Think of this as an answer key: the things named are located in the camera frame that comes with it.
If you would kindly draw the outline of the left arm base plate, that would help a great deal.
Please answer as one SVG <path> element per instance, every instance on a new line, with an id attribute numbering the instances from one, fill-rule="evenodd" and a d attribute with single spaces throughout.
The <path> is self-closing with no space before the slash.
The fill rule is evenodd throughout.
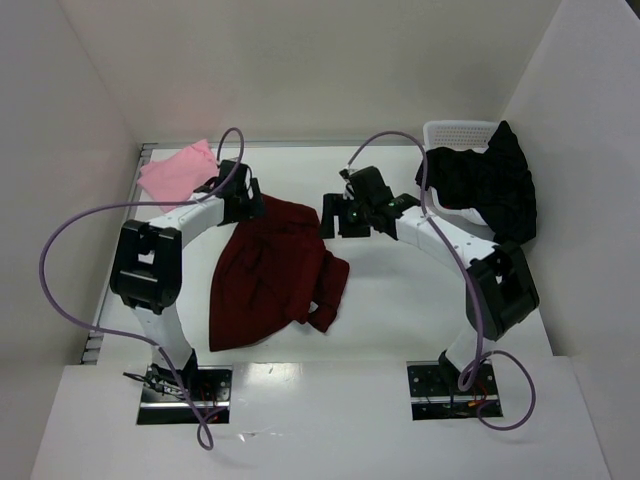
<path id="1" fill-rule="evenodd" d="M 126 373 L 142 384 L 138 407 L 138 425 L 197 424 L 198 420 L 185 400 L 183 392 L 168 371 L 149 366 L 144 375 Z M 209 424 L 228 424 L 233 370 L 202 367 L 186 389 L 191 401 Z"/>

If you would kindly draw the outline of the dark red t shirt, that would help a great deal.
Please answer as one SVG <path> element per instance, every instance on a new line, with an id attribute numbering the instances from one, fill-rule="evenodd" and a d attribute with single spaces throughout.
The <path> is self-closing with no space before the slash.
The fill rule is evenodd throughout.
<path id="1" fill-rule="evenodd" d="M 350 273 L 320 238 L 309 206 L 263 197 L 265 214 L 239 223 L 217 261 L 210 290 L 211 352 L 255 345 L 293 322 L 325 334 Z"/>

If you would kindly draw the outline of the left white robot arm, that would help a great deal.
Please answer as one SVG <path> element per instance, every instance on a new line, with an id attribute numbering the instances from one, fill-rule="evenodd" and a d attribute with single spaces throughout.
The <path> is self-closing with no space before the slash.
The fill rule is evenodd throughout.
<path id="1" fill-rule="evenodd" d="M 128 220 L 120 230 L 110 289 L 136 316 L 151 341 L 152 362 L 144 382 L 182 397 L 199 376 L 194 348 L 177 309 L 183 250 L 209 229 L 263 216 L 259 182 L 244 163 L 224 160 L 216 176 L 189 199 L 149 221 Z"/>

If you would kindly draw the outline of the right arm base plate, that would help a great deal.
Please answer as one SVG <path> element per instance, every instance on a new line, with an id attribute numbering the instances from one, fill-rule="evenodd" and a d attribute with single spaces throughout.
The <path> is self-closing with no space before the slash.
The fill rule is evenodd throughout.
<path id="1" fill-rule="evenodd" d="M 503 416 L 493 367 L 481 365 L 474 386 L 461 392 L 441 376 L 437 362 L 407 364 L 407 378 L 414 421 L 476 418 L 477 409 L 488 418 Z"/>

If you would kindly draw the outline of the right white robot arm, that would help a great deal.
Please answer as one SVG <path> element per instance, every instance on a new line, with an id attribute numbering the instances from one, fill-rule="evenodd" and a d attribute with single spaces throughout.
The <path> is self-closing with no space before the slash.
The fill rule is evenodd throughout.
<path id="1" fill-rule="evenodd" d="M 460 391 L 475 381 L 481 362 L 540 303 L 522 248 L 472 235 L 438 216 L 419 198 L 394 195 L 373 167 L 343 169 L 341 193 L 322 199 L 320 235 L 364 238 L 372 232 L 413 246 L 462 276 L 467 322 L 439 358 L 446 381 Z"/>

